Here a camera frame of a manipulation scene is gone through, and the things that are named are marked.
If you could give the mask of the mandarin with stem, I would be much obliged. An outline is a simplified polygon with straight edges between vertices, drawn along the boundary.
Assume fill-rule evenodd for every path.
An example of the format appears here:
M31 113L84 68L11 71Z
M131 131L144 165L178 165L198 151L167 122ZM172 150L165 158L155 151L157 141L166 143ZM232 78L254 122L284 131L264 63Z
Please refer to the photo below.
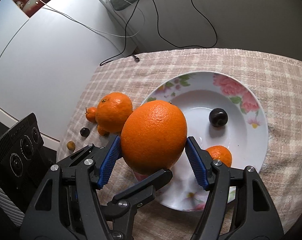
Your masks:
M97 108L89 107L89 108L85 108L85 110L86 110L85 117L86 117L87 121L89 121L91 123L96 123L95 115L96 115Z

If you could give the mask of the large round orange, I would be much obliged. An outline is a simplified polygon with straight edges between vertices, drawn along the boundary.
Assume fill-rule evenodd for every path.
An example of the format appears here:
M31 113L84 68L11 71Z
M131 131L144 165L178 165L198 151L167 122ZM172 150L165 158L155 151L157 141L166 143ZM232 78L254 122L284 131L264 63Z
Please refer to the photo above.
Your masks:
M109 133L120 133L133 112L131 99L120 92L104 96L97 106L95 120Z

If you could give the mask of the large oval orange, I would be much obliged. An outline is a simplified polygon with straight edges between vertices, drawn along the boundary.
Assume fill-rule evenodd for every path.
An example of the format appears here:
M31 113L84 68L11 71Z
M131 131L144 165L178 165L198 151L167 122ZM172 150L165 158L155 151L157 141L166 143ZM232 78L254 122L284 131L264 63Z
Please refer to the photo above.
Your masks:
M135 172L151 175L171 168L187 139L187 122L179 107L163 100L147 102L133 111L120 135L122 155Z

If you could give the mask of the red white jar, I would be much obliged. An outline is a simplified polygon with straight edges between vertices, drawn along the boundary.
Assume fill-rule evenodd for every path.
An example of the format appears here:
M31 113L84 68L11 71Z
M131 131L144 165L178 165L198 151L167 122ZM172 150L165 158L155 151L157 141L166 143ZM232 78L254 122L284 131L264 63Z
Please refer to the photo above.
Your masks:
M14 0L16 5L28 16L33 16L44 6L44 0Z

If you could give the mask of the plaid beige tablecloth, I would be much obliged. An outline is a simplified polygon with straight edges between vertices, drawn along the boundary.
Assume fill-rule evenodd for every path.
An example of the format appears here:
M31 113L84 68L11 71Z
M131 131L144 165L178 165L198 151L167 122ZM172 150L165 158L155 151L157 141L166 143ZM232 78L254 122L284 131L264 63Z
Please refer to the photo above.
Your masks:
M85 87L57 158L107 139L84 116L105 95L122 92L134 107L152 100L178 106L201 148L227 147L233 167L259 169L284 231L302 215L302 61L237 49L143 53L98 67Z

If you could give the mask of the striped fabric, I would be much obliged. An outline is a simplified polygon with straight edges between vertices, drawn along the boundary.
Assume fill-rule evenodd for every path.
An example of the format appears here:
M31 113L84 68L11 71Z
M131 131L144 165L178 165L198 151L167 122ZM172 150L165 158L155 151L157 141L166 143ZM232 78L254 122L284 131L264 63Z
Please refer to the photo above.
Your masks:
M11 201L11 199L4 193L1 187L0 208L16 226L22 225L24 213Z

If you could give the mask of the dark plum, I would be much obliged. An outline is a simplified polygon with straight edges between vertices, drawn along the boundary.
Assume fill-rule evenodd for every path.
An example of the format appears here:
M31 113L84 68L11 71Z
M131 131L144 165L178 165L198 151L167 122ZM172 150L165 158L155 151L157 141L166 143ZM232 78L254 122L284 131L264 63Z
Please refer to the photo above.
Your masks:
M213 127L220 128L227 124L229 117L222 108L215 108L209 114L209 121Z
M90 135L90 130L87 127L80 129L80 135L82 137L88 137Z

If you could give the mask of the small mandarin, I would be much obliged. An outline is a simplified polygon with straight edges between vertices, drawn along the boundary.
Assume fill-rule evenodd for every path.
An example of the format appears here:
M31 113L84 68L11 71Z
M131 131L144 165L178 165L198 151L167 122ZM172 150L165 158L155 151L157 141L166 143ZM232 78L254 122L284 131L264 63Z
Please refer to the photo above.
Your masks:
M222 145L216 145L207 148L206 151L210 154L213 160L218 159L222 161L227 167L231 167L232 154L228 148Z

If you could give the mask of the small orange kumquat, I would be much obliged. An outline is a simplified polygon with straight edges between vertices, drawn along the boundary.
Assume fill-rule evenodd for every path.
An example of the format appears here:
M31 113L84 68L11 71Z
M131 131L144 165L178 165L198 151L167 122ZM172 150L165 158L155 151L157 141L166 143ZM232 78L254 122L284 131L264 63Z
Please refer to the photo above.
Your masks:
M102 137L107 137L110 134L105 129L102 129L100 125L97 125L97 132Z

